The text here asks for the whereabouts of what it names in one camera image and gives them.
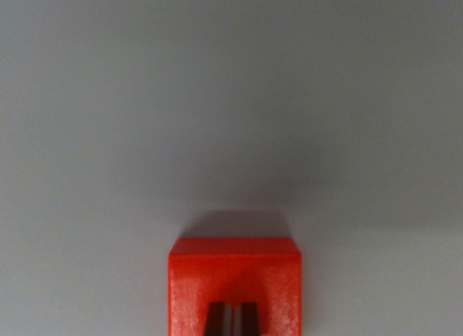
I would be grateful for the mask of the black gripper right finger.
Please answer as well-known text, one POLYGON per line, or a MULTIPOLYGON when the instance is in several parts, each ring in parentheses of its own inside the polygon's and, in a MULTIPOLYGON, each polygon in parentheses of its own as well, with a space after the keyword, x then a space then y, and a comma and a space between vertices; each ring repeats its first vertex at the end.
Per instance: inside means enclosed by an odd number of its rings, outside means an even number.
POLYGON ((256 302, 244 302, 235 308, 234 336, 261 336, 256 302))

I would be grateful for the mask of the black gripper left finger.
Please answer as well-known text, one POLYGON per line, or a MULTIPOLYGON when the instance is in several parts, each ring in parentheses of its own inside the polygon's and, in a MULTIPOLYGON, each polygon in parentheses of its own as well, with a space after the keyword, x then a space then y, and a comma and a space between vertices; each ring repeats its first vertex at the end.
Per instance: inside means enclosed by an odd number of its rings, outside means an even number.
POLYGON ((203 332, 204 336, 232 335, 232 306, 224 302, 211 302, 203 332))

